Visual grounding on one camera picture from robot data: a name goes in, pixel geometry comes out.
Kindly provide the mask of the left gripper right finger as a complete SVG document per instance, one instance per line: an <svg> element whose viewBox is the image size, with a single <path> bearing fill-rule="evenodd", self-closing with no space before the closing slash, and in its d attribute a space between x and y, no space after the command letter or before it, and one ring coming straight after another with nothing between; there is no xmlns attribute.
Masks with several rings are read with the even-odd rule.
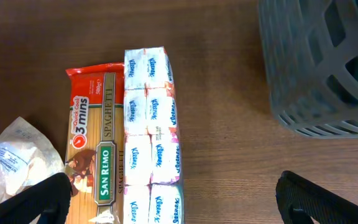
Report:
<svg viewBox="0 0 358 224"><path fill-rule="evenodd" d="M284 223L358 223L358 205L286 170L275 197Z"/></svg>

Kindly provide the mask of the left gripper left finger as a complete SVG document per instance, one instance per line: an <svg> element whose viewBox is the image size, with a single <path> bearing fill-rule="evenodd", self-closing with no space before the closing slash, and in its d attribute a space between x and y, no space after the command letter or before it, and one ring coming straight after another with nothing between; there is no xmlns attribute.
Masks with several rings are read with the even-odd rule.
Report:
<svg viewBox="0 0 358 224"><path fill-rule="evenodd" d="M63 172L39 182L0 203L0 223L64 224L70 208L72 187Z"/></svg>

